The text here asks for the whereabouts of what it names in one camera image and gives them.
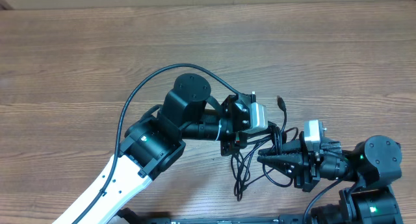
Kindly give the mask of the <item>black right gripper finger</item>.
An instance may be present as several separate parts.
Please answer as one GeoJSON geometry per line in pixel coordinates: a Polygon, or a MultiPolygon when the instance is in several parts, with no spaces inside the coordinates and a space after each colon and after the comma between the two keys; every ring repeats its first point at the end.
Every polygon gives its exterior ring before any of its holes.
{"type": "Polygon", "coordinates": [[[260,149],[258,151],[259,155],[281,155],[288,153],[300,152],[302,149],[302,144],[300,140],[293,140],[283,144],[279,149],[274,149],[273,147],[267,149],[260,149]]]}
{"type": "Polygon", "coordinates": [[[289,178],[299,176],[302,171],[301,154],[258,156],[257,161],[279,171],[289,178]]]}

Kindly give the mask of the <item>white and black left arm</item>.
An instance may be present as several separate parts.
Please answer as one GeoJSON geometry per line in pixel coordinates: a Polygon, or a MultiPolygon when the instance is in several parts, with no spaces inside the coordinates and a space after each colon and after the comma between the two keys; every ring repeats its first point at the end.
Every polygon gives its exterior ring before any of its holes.
{"type": "Polygon", "coordinates": [[[254,101],[253,94],[236,93],[219,103],[205,78],[180,75],[164,103],[126,130],[100,175],[56,223],[108,223],[182,156],[185,139],[235,145],[240,134],[251,127],[254,101]]]}

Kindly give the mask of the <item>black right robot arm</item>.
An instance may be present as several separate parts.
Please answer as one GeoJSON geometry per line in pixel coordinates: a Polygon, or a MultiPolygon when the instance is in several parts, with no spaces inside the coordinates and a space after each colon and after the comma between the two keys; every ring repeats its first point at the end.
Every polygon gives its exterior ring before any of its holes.
{"type": "Polygon", "coordinates": [[[402,223],[392,183],[402,176],[401,146],[381,135],[359,142],[351,151],[340,142],[319,136],[262,149],[258,162],[292,179],[310,192],[321,179],[332,182],[299,216],[300,223],[402,223]]]}

